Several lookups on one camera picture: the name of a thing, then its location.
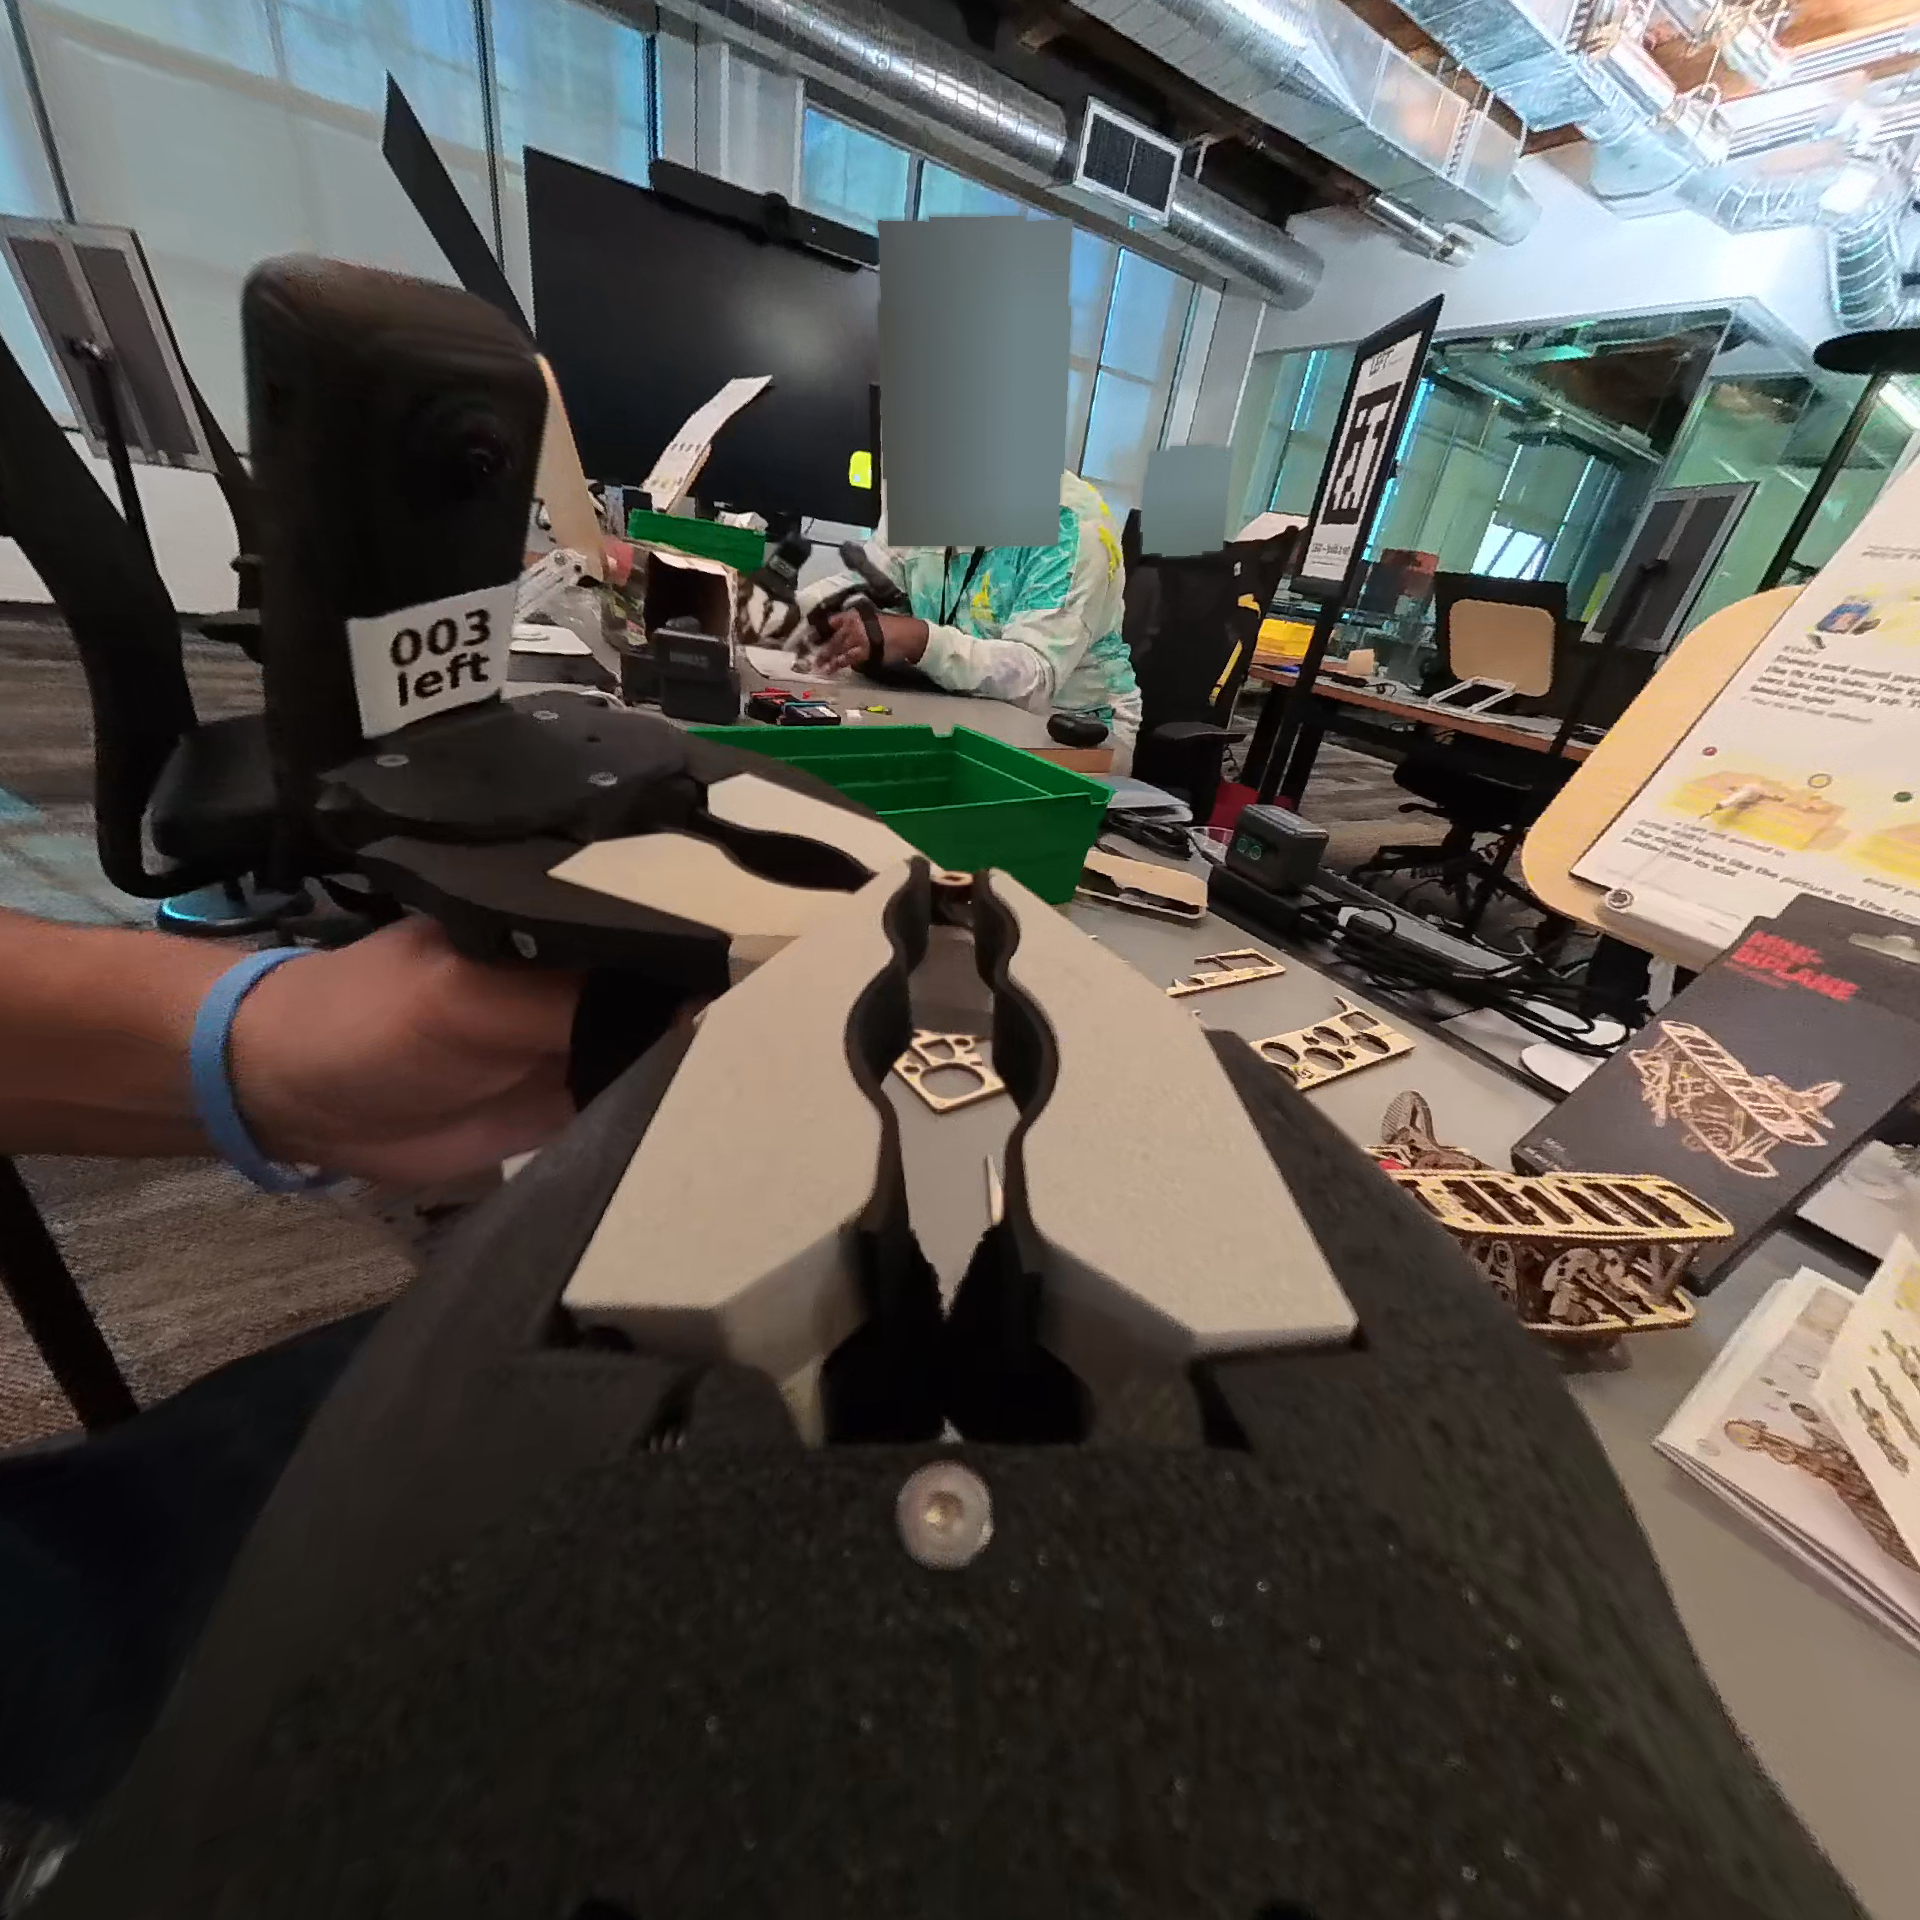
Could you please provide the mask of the person's dark trousers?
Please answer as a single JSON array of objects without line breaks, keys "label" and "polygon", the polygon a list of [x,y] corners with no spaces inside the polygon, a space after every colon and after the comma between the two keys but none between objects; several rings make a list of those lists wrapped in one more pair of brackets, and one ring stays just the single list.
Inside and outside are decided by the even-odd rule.
[{"label": "person's dark trousers", "polygon": [[81,1825],[163,1714],[229,1566],[381,1307],[95,1438],[3,1451],[3,1807]]}]

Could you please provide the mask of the black power station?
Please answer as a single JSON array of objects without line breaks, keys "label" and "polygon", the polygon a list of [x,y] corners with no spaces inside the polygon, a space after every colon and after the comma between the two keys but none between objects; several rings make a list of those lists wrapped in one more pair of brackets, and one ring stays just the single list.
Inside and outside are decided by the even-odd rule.
[{"label": "black power station", "polygon": [[1324,872],[1328,830],[1282,806],[1239,807],[1219,872],[1269,899],[1298,899]]}]

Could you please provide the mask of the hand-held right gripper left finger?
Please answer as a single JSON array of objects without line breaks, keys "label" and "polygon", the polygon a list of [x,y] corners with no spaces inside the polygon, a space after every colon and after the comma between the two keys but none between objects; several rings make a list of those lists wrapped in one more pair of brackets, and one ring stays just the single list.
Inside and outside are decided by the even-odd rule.
[{"label": "hand-held right gripper left finger", "polygon": [[941,1292],[884,1092],[932,872],[899,863],[698,1024],[561,1307],[631,1350],[813,1379],[828,1441],[941,1433]]}]

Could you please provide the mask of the small green bin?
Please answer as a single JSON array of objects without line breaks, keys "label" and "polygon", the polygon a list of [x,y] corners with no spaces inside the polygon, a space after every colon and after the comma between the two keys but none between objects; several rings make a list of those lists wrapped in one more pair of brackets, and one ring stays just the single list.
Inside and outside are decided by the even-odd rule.
[{"label": "small green bin", "polygon": [[669,516],[641,505],[626,505],[626,542],[679,557],[713,561],[737,575],[751,575],[765,561],[765,535],[757,526],[733,526],[713,516]]}]

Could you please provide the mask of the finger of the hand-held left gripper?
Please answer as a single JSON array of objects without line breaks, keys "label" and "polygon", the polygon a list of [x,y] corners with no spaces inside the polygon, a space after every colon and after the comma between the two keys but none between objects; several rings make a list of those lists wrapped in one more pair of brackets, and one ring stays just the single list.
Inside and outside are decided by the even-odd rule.
[{"label": "finger of the hand-held left gripper", "polygon": [[900,835],[867,810],[757,773],[708,787],[700,843],[716,881],[757,895],[851,895],[900,863]]},{"label": "finger of the hand-held left gripper", "polygon": [[703,833],[644,833],[569,853],[550,881],[724,937],[742,977],[900,867],[900,835],[880,823],[826,820],[809,830],[710,823]]}]

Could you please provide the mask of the marker tag sign board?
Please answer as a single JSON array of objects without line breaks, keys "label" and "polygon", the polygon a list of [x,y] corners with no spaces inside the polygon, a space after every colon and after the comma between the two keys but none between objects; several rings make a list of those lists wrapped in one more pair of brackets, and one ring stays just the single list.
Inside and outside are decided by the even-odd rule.
[{"label": "marker tag sign board", "polygon": [[1350,592],[1442,312],[1434,294],[1356,346],[1291,575],[1310,595]]}]

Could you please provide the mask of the black light stand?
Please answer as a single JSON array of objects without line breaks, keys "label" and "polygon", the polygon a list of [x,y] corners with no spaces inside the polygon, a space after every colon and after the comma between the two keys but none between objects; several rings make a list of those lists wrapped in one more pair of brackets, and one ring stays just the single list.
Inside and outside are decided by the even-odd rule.
[{"label": "black light stand", "polygon": [[1810,491],[1766,565],[1763,585],[1802,585],[1829,565],[1878,491],[1916,452],[1916,308],[1894,326],[1854,331],[1812,349],[1824,374],[1854,378],[1859,394],[1824,453]]}]

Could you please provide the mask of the wooden biplane model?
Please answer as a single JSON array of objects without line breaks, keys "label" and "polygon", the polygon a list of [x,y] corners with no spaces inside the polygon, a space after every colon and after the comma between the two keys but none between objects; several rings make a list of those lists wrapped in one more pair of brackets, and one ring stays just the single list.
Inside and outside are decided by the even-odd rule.
[{"label": "wooden biplane model", "polygon": [[1387,1106],[1371,1156],[1517,1326],[1563,1350],[1688,1327],[1692,1272],[1734,1246],[1722,1215],[1661,1175],[1491,1168],[1434,1138],[1421,1092]]}]

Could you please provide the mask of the black package with biplane print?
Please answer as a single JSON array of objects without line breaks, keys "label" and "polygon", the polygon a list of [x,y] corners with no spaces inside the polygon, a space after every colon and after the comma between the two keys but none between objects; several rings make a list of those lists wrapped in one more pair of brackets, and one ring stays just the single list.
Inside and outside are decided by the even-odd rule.
[{"label": "black package with biplane print", "polygon": [[1916,1097],[1916,925],[1799,895],[1516,1141],[1517,1173],[1658,1175],[1734,1228],[1717,1282]]}]

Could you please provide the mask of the air vent grille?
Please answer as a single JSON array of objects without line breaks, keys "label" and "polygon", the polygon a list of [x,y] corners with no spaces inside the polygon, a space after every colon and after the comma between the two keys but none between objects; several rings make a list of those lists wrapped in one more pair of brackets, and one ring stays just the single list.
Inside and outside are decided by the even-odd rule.
[{"label": "air vent grille", "polygon": [[1182,143],[1144,130],[1114,106],[1087,99],[1071,159],[1071,186],[1117,206],[1130,219],[1168,225],[1182,180]]}]

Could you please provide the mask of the person's left forearm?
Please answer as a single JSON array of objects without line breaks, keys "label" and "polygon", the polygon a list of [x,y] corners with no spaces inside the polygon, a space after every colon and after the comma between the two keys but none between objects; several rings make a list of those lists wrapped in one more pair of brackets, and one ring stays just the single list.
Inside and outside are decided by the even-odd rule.
[{"label": "person's left forearm", "polygon": [[3,912],[3,1157],[200,1157],[188,1049],[229,962]]}]

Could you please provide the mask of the instruction booklet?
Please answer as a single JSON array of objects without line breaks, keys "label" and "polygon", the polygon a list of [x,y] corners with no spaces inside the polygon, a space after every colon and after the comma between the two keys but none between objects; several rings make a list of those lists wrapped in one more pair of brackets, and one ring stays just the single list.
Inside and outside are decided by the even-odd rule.
[{"label": "instruction booklet", "polygon": [[1778,1280],[1654,1438],[1673,1468],[1916,1642],[1916,1247],[1866,1289]]}]

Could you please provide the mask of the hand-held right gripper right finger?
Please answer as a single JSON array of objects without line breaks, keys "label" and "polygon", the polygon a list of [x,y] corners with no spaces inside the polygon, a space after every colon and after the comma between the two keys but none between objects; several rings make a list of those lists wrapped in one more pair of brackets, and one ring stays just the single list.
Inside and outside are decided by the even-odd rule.
[{"label": "hand-held right gripper right finger", "polygon": [[1019,1115],[961,1282],[961,1435],[1082,1441],[1194,1366],[1342,1352],[1342,1289],[1194,1015],[1008,873],[974,881]]}]

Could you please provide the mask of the grey desk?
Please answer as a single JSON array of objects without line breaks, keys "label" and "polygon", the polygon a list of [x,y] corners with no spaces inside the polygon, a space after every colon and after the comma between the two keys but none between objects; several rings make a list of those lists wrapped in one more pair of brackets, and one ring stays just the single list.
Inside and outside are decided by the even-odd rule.
[{"label": "grey desk", "polygon": [[[1174,1001],[1243,1041],[1298,1030],[1339,997],[1356,997],[1410,1036],[1410,1055],[1310,1092],[1318,1113],[1358,1149],[1380,1141],[1375,1123],[1401,1092],[1427,1097],[1438,1141],[1491,1165],[1509,1165],[1512,1144],[1550,1113],[1546,1097],[1516,1076],[1516,1045],[1483,1055],[1473,1030],[1423,1024],[1380,989],[1347,985],[1332,964],[1231,920],[1174,925],[1096,903],[1059,915],[1156,993],[1209,952],[1275,952],[1279,977]],[[1871,1916],[1916,1916],[1916,1654],[1654,1446],[1726,1338],[1799,1268],[1859,1289],[1871,1263],[1846,1240],[1789,1224],[1717,1282],[1692,1327],[1638,1334],[1616,1360],[1563,1362],[1555,1375],[1604,1448],[1741,1737],[1862,1907]]]}]

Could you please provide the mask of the black monitor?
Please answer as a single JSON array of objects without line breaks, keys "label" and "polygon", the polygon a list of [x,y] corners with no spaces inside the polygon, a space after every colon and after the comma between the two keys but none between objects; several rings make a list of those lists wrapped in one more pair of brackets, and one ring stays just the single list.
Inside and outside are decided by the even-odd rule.
[{"label": "black monitor", "polygon": [[659,159],[523,148],[535,326],[590,479],[638,485],[733,378],[698,501],[877,526],[877,236]]}]

